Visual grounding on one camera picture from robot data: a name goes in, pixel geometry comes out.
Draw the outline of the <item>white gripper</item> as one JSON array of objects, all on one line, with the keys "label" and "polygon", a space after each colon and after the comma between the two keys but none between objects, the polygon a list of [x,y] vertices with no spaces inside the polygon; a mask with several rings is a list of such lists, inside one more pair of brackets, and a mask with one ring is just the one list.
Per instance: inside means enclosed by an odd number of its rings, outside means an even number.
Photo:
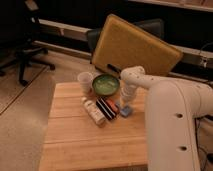
[{"label": "white gripper", "polygon": [[[135,99],[136,91],[137,91],[137,86],[135,86],[135,85],[130,85],[127,83],[124,83],[122,85],[121,90],[120,90],[120,101],[121,102],[119,102],[119,110],[124,109],[125,104],[128,104],[129,102],[131,102]],[[129,109],[129,111],[133,110],[131,104],[128,104],[128,109]]]}]

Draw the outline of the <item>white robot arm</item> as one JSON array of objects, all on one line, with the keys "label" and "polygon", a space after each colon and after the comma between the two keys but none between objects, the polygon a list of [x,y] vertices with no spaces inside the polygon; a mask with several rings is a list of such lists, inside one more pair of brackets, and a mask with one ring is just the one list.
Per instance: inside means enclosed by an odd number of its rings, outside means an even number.
[{"label": "white robot arm", "polygon": [[121,71],[122,93],[147,90],[145,128],[148,171],[201,171],[196,118],[213,117],[213,88],[185,79],[147,75],[141,66]]}]

